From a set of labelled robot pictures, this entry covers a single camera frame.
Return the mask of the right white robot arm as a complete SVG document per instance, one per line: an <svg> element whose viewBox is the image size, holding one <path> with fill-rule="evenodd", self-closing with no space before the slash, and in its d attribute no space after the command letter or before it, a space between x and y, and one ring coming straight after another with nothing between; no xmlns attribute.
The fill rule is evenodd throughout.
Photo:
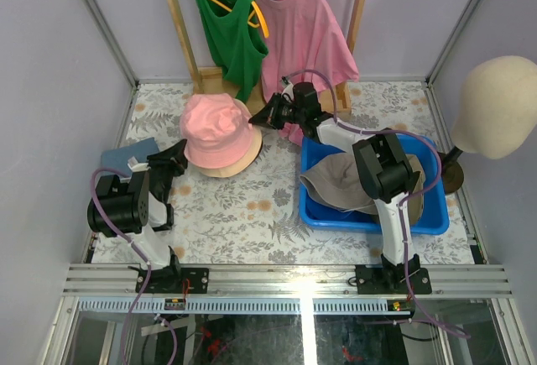
<svg viewBox="0 0 537 365"><path fill-rule="evenodd" d="M322 109L310 82L288 85L274 93L249 122L264 128L282 129L287 123L300 126L303 135L352 155L365 194L373 200L383 235L382 269L373 281L392 293L414 293L413 275L420 271L409 234L408 199L420 172L414 171L392 130L378 133L353 127Z"/></svg>

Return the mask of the peach bucket hat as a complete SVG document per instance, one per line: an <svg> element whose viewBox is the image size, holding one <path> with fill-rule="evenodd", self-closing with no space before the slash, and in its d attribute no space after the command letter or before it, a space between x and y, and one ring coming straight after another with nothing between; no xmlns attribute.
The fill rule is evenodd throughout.
<svg viewBox="0 0 537 365"><path fill-rule="evenodd" d="M233 163L215 169L207 169L197 166L197 170L211 178L229 178L243 172L253 161L253 141L247 152Z"/></svg>

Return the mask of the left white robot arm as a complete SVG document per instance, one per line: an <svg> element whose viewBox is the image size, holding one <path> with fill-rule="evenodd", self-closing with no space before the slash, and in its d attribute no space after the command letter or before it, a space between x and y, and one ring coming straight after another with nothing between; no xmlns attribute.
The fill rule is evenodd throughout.
<svg viewBox="0 0 537 365"><path fill-rule="evenodd" d="M104 237L120 237L138 255L137 290L147 293L181 293L188 279L173 248L158 232L174 225L169 195L174 178L188 168L187 141L159 150L154 138L109 149L101 155L101 168L91 177L87 222Z"/></svg>

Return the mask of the pink bucket hat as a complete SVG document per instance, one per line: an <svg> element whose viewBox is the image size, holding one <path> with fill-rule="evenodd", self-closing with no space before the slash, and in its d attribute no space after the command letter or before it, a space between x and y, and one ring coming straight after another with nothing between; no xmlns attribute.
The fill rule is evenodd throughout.
<svg viewBox="0 0 537 365"><path fill-rule="evenodd" d="M238 99L223 94L195 94L180 116L180 134L187 140L185 157L207 169L240 159L253 141L250 113Z"/></svg>

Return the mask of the grey bucket hat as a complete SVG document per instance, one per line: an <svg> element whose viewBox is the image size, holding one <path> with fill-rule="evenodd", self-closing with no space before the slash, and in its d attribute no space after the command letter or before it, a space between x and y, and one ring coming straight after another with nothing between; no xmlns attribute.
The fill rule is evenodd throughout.
<svg viewBox="0 0 537 365"><path fill-rule="evenodd" d="M354 156L349 153L327 155L300 174L308 196L323 206L348 212L377 215L375 203L362 188Z"/></svg>

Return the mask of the black bucket hat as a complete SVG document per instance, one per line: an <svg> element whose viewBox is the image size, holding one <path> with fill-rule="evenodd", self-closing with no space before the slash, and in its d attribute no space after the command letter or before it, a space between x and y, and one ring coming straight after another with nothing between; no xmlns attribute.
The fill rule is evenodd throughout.
<svg viewBox="0 0 537 365"><path fill-rule="evenodd" d="M262 133L262 131L259 128L255 128L254 130L255 130L255 132L253 134L253 144L252 144L253 161L255 161L257 159L257 157L259 156L259 154L260 154L260 152L262 150L262 147L263 147L263 133Z"/></svg>

